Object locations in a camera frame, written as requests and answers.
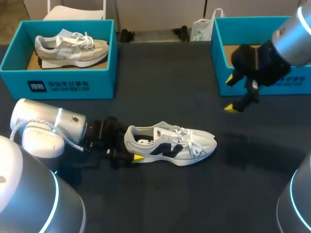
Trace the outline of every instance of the robotic arm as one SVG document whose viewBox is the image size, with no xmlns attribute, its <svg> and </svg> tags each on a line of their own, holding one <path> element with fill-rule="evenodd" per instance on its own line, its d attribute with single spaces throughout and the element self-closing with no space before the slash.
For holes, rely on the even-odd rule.
<svg viewBox="0 0 311 233">
<path fill-rule="evenodd" d="M 272 35 L 272 40 L 259 48 L 241 45 L 232 53 L 234 70 L 226 84 L 235 85 L 246 77 L 247 93 L 241 101 L 225 110 L 243 112 L 250 103 L 259 102 L 259 87 L 271 86 L 291 71 L 311 61 L 311 6 L 300 6 L 290 19 Z"/>
<path fill-rule="evenodd" d="M 54 172 L 65 143 L 82 152 L 97 150 L 112 162 L 130 164 L 136 159 L 123 148 L 127 126 L 114 117 L 87 121 L 79 113 L 20 99 L 13 110 L 10 127 L 11 140 L 19 131 L 22 147 Z"/>
</svg>

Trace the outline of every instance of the n logo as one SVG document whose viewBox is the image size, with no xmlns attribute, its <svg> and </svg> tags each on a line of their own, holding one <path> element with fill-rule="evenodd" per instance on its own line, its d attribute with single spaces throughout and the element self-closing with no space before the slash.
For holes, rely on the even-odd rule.
<svg viewBox="0 0 311 233">
<path fill-rule="evenodd" d="M 163 156 L 170 157 L 170 158 L 175 158 L 176 155 L 183 150 L 182 145 L 176 145 L 174 149 L 172 150 L 172 145 L 171 143 L 162 143 L 159 145 L 154 151 L 152 151 L 150 154 L 152 155 L 158 155 L 158 154 L 163 154 Z"/>
</svg>

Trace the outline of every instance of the sneaker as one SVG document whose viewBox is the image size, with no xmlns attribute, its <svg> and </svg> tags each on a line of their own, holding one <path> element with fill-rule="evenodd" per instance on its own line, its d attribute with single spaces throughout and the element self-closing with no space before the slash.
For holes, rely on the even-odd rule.
<svg viewBox="0 0 311 233">
<path fill-rule="evenodd" d="M 166 160 L 186 166 L 213 153 L 217 146 L 214 137 L 208 132 L 184 129 L 162 121 L 151 127 L 130 126 L 124 135 L 124 143 L 130 153 L 142 156 L 138 163 Z"/>
<path fill-rule="evenodd" d="M 42 68 L 63 66 L 90 67 L 103 60 L 109 51 L 104 40 L 93 40 L 87 33 L 71 33 L 63 29 L 57 36 L 35 38 L 35 51 Z"/>
</svg>

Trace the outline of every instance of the teal box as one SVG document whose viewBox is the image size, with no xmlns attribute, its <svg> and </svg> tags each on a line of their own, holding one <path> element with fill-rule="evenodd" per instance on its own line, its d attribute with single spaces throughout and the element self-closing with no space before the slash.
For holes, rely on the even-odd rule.
<svg viewBox="0 0 311 233">
<path fill-rule="evenodd" d="M 106 69 L 27 70 L 35 37 L 56 36 L 62 29 L 109 42 Z M 118 42 L 113 20 L 22 21 L 0 66 L 13 99 L 112 99 L 117 70 Z"/>
<path fill-rule="evenodd" d="M 233 87 L 225 84 L 233 67 L 228 65 L 225 45 L 260 45 L 271 40 L 273 32 L 289 17 L 226 17 L 214 21 L 211 52 L 221 96 L 239 96 L 246 93 L 245 79 Z M 311 93 L 311 65 L 292 67 L 292 71 L 270 87 L 260 87 L 261 95 Z"/>
</svg>

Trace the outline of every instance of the dark tabletop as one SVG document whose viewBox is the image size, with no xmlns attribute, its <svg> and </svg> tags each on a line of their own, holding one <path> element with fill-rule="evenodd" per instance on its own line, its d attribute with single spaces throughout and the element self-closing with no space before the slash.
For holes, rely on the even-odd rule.
<svg viewBox="0 0 311 233">
<path fill-rule="evenodd" d="M 310 150 L 311 96 L 266 96 L 243 114 L 225 112 L 235 98 L 220 97 L 209 42 L 120 45 L 116 85 L 113 100 L 43 102 L 89 120 L 208 131 L 218 147 L 187 167 L 161 161 L 115 170 L 102 160 L 99 169 L 64 172 L 85 202 L 86 233 L 278 232 L 278 196 Z M 1 80 L 1 135 L 9 136 L 15 103 Z M 88 155 L 68 148 L 65 156 Z"/>
</svg>

